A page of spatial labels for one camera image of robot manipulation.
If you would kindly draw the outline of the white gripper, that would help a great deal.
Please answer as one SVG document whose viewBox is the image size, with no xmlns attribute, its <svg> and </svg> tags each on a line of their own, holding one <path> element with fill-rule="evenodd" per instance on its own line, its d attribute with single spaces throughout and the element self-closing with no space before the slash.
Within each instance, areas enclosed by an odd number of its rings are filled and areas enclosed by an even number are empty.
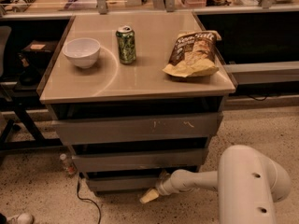
<svg viewBox="0 0 299 224">
<path fill-rule="evenodd" d="M 155 188 L 149 189 L 139 201 L 141 203 L 149 203 L 157 199 L 160 195 L 168 196 L 174 193 L 179 193 L 179 189 L 173 186 L 171 175 L 166 170 L 162 170 L 159 174 Z"/>
</svg>

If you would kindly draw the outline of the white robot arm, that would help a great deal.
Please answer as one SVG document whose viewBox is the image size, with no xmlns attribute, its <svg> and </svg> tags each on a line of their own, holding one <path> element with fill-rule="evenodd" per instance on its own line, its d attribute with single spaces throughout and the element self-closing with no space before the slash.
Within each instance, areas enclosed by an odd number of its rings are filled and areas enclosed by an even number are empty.
<svg viewBox="0 0 299 224">
<path fill-rule="evenodd" d="M 286 199 L 291 186 L 291 178 L 280 164 L 252 147 L 235 145 L 222 153 L 216 171 L 161 173 L 140 202 L 210 189 L 219 195 L 220 224 L 277 224 L 274 203 Z"/>
</svg>

